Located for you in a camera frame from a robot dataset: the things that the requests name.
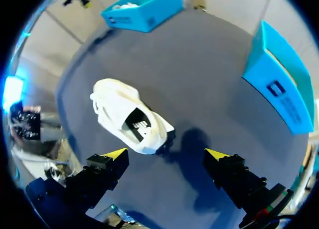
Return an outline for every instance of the shoe logo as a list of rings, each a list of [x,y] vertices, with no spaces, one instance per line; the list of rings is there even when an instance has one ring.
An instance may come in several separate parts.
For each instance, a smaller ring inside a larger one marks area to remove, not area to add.
[[[142,121],[139,123],[133,123],[133,126],[135,128],[137,128],[139,134],[144,135],[144,136],[147,135],[151,130],[151,127],[148,126],[146,121]]]

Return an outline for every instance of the blue bin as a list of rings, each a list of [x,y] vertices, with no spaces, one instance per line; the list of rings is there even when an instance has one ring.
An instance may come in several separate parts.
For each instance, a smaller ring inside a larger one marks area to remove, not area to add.
[[[129,2],[138,7],[112,9]],[[119,0],[101,12],[101,16],[109,27],[150,32],[182,9],[182,0]]]
[[[293,135],[313,132],[315,100],[311,78],[288,42],[262,21],[243,75],[277,110]]]

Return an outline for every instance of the gray table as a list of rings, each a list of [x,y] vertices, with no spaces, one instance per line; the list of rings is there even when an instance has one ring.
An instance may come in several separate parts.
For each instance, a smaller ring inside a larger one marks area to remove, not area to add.
[[[198,11],[184,11],[151,33],[96,32],[75,55],[57,89],[58,111],[85,164],[94,153],[125,147],[104,130],[89,95],[96,81],[115,78],[176,128],[167,157],[129,150],[130,166],[94,216],[111,203],[154,229],[237,228],[244,212],[218,191],[203,169],[204,148],[239,154],[269,187],[290,187],[307,146],[241,78],[252,36]]]

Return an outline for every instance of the shoe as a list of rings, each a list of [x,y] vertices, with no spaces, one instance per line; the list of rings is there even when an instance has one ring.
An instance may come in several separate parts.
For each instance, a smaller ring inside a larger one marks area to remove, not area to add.
[[[135,88],[118,80],[96,82],[90,99],[99,124],[138,153],[155,154],[174,130],[140,100]]]

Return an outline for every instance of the black logo patch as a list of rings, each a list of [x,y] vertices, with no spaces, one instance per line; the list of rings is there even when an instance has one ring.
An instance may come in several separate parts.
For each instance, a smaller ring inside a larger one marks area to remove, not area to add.
[[[274,95],[275,97],[278,97],[280,95],[283,95],[286,91],[283,88],[283,86],[278,82],[274,81],[271,84],[267,86],[267,89]]]

